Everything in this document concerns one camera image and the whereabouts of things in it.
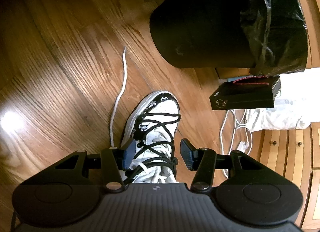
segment black trash can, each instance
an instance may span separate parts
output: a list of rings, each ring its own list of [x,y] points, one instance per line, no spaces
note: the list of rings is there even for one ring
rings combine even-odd
[[[150,32],[178,68],[252,68],[274,76],[303,71],[307,63],[298,0],[165,0],[151,14]]]

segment silver screw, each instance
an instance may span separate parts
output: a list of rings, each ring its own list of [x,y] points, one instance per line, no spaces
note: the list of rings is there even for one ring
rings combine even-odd
[[[122,187],[122,185],[119,182],[109,182],[106,187],[109,190],[118,190]]]
[[[198,181],[195,184],[193,184],[193,187],[196,190],[205,190],[205,189],[209,188],[209,184],[207,184],[207,183],[205,183],[203,181]]]

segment shoe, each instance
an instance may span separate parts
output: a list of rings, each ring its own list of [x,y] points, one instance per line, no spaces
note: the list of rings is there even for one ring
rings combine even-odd
[[[129,169],[120,171],[128,183],[177,183],[173,137],[180,121],[177,99],[168,91],[146,96],[129,116],[121,141],[136,140],[136,154]]]

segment trash bag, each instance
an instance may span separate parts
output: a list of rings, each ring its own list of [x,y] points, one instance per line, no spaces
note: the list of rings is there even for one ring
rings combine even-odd
[[[299,0],[248,0],[240,25],[255,57],[253,75],[303,72],[307,64],[307,26]]]

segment cabinet door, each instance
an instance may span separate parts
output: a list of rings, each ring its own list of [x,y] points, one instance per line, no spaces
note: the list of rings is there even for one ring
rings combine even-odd
[[[287,153],[287,130],[266,130],[260,162],[280,175],[284,175]]]
[[[297,185],[303,194],[303,205],[295,224],[301,225],[308,198],[311,172],[311,130],[289,130],[285,178]]]
[[[313,144],[313,168],[320,168],[320,122],[311,123]]]
[[[320,228],[320,169],[312,171],[312,183],[302,229]]]

